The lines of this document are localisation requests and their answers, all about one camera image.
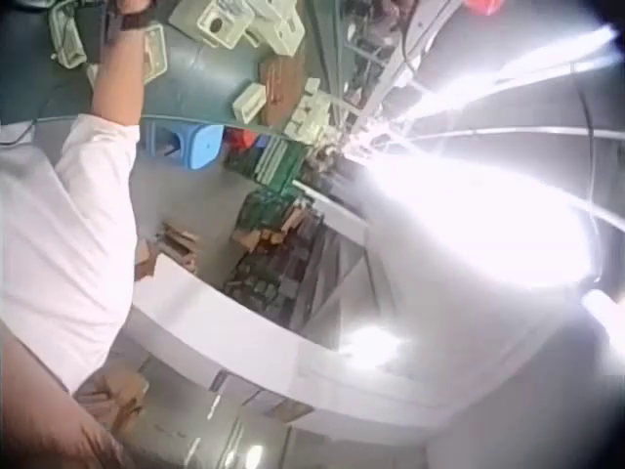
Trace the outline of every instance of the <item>black watch strap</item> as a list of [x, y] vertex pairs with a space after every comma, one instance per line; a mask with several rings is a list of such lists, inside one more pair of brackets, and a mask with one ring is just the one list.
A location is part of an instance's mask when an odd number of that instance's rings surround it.
[[149, 6], [142, 12], [124, 15], [121, 21], [121, 30], [144, 29], [154, 20], [156, 1], [152, 0]]

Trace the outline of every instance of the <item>concrete floor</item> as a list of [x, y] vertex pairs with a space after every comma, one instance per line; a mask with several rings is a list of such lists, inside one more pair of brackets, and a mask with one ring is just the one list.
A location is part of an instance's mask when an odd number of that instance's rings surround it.
[[[35, 142], [53, 164], [61, 155], [71, 122], [37, 125]], [[139, 236], [153, 237], [170, 219], [200, 236], [199, 277], [221, 287], [243, 254], [229, 240], [238, 210], [256, 184], [227, 171], [220, 160], [200, 171], [155, 161], [140, 151], [130, 177], [130, 193]]]

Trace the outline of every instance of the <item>blue stool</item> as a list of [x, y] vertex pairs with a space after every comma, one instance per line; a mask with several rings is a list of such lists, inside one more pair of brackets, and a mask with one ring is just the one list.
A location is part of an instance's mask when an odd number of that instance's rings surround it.
[[155, 120], [142, 124], [141, 133], [149, 156], [195, 171], [219, 155], [224, 126]]

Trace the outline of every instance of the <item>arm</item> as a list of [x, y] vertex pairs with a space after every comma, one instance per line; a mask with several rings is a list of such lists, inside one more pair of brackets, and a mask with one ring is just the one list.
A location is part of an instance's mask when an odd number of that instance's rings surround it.
[[[138, 13], [150, 0], [118, 0], [123, 15]], [[137, 125], [144, 105], [144, 52], [141, 29], [121, 31], [98, 72], [92, 113], [121, 125]]]

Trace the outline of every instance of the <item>worker in background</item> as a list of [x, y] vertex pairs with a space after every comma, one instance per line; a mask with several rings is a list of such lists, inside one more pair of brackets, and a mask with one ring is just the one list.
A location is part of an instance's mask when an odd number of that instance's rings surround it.
[[132, 467], [71, 395], [104, 363], [131, 308], [129, 175], [150, 2], [117, 1], [122, 30], [56, 167], [24, 139], [0, 147], [2, 467]]

